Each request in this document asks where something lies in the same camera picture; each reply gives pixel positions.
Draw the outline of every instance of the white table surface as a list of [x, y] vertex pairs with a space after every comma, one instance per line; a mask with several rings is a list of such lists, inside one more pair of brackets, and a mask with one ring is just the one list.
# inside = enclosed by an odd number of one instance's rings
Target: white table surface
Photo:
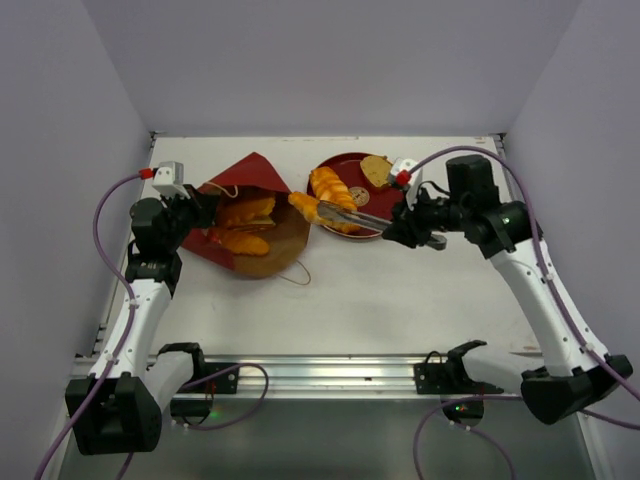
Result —
[[[269, 159], [291, 190], [305, 191], [309, 171], [336, 154], [417, 160], [464, 144], [495, 151], [489, 137], [160, 138], [151, 166], [182, 162], [185, 182], [199, 186], [255, 151]], [[494, 176], [508, 200], [497, 164]], [[428, 165], [424, 179], [446, 188], [444, 160]], [[149, 182], [142, 195], [156, 196]], [[239, 278], [182, 250], [182, 276], [151, 353], [165, 343], [186, 341], [200, 343], [208, 355], [411, 354], [446, 351], [471, 339], [509, 351], [537, 349], [502, 278], [462, 234], [447, 236], [447, 249], [436, 252], [385, 240], [350, 241], [312, 226], [300, 257], [312, 274], [307, 287], [277, 277]], [[298, 266], [286, 274], [305, 278]], [[111, 320], [122, 290], [118, 287]]]

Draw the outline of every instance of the round plate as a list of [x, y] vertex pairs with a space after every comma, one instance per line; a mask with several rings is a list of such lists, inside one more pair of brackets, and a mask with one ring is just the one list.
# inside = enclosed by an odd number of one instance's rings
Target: round plate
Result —
[[[391, 208], [402, 200], [402, 192], [391, 187], [378, 190], [371, 186], [360, 168], [360, 161], [369, 155], [372, 154], [342, 153], [325, 160], [316, 168], [331, 167], [336, 172], [340, 180], [349, 188], [359, 212], [391, 220]], [[307, 194], [314, 196], [311, 183], [307, 184]], [[356, 239], [374, 238], [382, 235], [380, 232], [374, 232], [366, 228], [361, 228], [357, 232], [349, 234], [339, 232], [330, 227], [325, 228], [337, 235]]]

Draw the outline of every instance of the metal tongs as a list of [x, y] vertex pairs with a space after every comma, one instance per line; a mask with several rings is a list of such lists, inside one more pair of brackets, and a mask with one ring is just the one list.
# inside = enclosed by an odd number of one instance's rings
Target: metal tongs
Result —
[[349, 210], [348, 208], [341, 207], [335, 203], [325, 202], [324, 200], [318, 203], [318, 216], [331, 222], [350, 223], [375, 232], [384, 232], [387, 227], [391, 225], [391, 222], [384, 218]]

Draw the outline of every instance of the fried food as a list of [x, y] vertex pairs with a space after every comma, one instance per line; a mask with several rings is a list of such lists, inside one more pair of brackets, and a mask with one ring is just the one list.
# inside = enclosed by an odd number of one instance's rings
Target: fried food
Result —
[[268, 217], [275, 205], [275, 192], [259, 190], [242, 195], [220, 208], [216, 215], [216, 226], [232, 228], [249, 224], [256, 218]]
[[326, 220], [318, 215], [318, 203], [320, 201], [317, 198], [311, 197], [305, 193], [293, 192], [289, 194], [289, 203], [298, 210], [305, 220], [315, 225], [325, 225], [331, 227], [342, 233], [353, 233], [360, 227], [348, 223], [338, 223]]
[[211, 227], [207, 232], [210, 241], [218, 243], [236, 255], [264, 256], [269, 253], [269, 244], [262, 238], [245, 232]]
[[229, 227], [229, 230], [235, 230], [237, 232], [247, 232], [247, 233], [255, 233], [262, 232], [264, 230], [271, 230], [275, 228], [276, 222], [274, 222], [271, 217], [256, 217], [253, 220], [243, 223], [241, 225], [234, 225]]
[[335, 203], [349, 210], [357, 209], [349, 189], [330, 167], [316, 168], [309, 175], [309, 181], [317, 199]]

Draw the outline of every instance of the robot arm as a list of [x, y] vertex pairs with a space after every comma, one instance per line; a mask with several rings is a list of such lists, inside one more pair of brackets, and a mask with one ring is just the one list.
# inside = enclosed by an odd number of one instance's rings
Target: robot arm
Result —
[[129, 245], [125, 278], [135, 298], [124, 299], [109, 341], [87, 378], [71, 380], [65, 393], [73, 415], [113, 360], [133, 302], [135, 318], [124, 346], [74, 425], [78, 449], [84, 455], [153, 450], [160, 438], [162, 412], [173, 395], [189, 380], [205, 375], [204, 355], [197, 344], [165, 345], [149, 370], [147, 359], [158, 322], [180, 278], [178, 247], [192, 228], [211, 226], [219, 197], [183, 185], [182, 165], [176, 162], [159, 166], [153, 187], [160, 199], [144, 198], [130, 210], [135, 240]]
[[[416, 162], [397, 161], [390, 179]], [[613, 391], [617, 383], [580, 346], [565, 323], [536, 259], [533, 235], [538, 235], [544, 260], [554, 285], [595, 352], [622, 377], [633, 369], [624, 355], [610, 355], [588, 327], [549, 257], [542, 231], [531, 231], [526, 206], [522, 202], [501, 203], [493, 182], [490, 162], [480, 155], [447, 161], [450, 195], [432, 199], [417, 171], [401, 188], [405, 200], [393, 209], [393, 220], [382, 236], [411, 248], [430, 246], [442, 250], [446, 239], [437, 232], [460, 231], [480, 248], [485, 259], [507, 282], [529, 321], [542, 350], [544, 366], [516, 355], [501, 354], [478, 342], [462, 355], [448, 355], [449, 372], [471, 382], [489, 382], [512, 393], [521, 393], [531, 412], [543, 423], [552, 424]]]

